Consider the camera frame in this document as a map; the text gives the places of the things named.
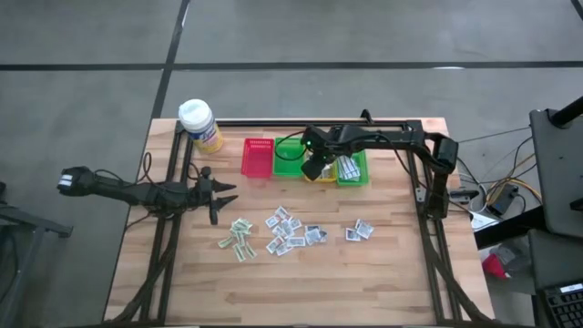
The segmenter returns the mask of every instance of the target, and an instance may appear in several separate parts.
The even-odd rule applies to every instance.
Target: wooden tabletop
[[[424,130],[447,134],[443,118],[419,119]],[[153,157],[150,176],[154,180],[166,176],[175,123],[175,119],[152,122],[146,151]],[[210,166],[218,181],[237,185],[217,196],[237,194],[239,198],[220,212],[218,226],[210,225],[207,209],[183,215],[167,323],[435,323],[411,181],[392,151],[366,150],[371,182],[363,187],[276,177],[248,179],[240,174],[245,138],[282,137],[297,130],[222,128],[225,143],[219,152],[195,152],[197,166]],[[450,183],[459,180],[453,176]],[[322,225],[329,233],[328,242],[294,249],[281,257],[269,254],[265,246],[273,235],[265,220],[278,206],[304,225]],[[128,221],[145,214],[144,209],[133,208]],[[242,263],[231,248],[222,250],[217,245],[230,235],[230,223],[239,217],[254,224],[249,242],[258,253]],[[344,228],[352,227],[359,218],[375,227],[372,238],[346,241]],[[455,277],[479,309],[493,317],[467,216],[450,212],[444,224]],[[147,219],[126,233],[106,319],[120,313],[144,282],[155,225],[154,218]],[[442,283],[440,290],[446,300]],[[156,292],[153,315],[158,309],[159,290]]]

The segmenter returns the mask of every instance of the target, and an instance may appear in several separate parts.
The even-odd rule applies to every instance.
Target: red object
[[[273,171],[273,139],[246,138],[240,174],[249,178],[269,178]]]
[[[491,273],[500,279],[507,278],[502,263],[500,263],[500,260],[495,254],[488,255],[482,262],[482,268],[484,268],[485,272]]]

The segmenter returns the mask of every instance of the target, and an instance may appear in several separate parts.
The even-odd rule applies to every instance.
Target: gray floor
[[[0,64],[162,63],[179,0],[0,3]],[[577,60],[583,21],[569,1],[197,0],[177,62]],[[75,226],[43,244],[22,326],[97,323],[128,207],[70,199],[62,168],[87,165],[134,179],[161,73],[0,72],[0,180],[8,200]],[[581,96],[583,69],[174,72],[162,110],[208,100],[220,118],[445,117],[452,137],[527,125],[532,109]],[[482,178],[527,131],[462,144]],[[532,148],[526,147],[521,158]],[[484,179],[511,168],[507,158]],[[526,180],[537,185],[535,171]],[[527,198],[529,206],[535,202]],[[496,317],[532,323],[530,300],[490,283]]]

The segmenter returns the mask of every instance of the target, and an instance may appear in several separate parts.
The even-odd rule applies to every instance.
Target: keyboard
[[[583,327],[583,282],[547,288],[543,297],[553,327]]]

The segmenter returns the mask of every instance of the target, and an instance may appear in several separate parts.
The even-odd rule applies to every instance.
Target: white lid
[[[185,129],[197,132],[212,120],[209,105],[200,99],[191,99],[179,107],[180,122]]]

